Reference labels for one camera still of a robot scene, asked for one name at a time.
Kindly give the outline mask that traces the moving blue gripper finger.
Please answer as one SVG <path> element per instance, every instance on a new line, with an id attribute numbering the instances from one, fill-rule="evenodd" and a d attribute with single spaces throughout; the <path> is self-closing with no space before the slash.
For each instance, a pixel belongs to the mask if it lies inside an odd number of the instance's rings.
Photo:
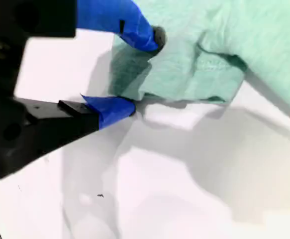
<path id="1" fill-rule="evenodd" d="M 83 103 L 0 98 L 0 179 L 136 112 L 125 98 L 83 98 Z"/>

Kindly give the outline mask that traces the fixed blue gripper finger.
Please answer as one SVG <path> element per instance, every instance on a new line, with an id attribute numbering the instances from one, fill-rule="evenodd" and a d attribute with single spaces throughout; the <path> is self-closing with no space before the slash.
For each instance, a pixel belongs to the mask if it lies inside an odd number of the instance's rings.
<path id="1" fill-rule="evenodd" d="M 77 28 L 114 33 L 144 52 L 158 52 L 166 43 L 164 29 L 152 26 L 132 0 L 77 1 Z"/>

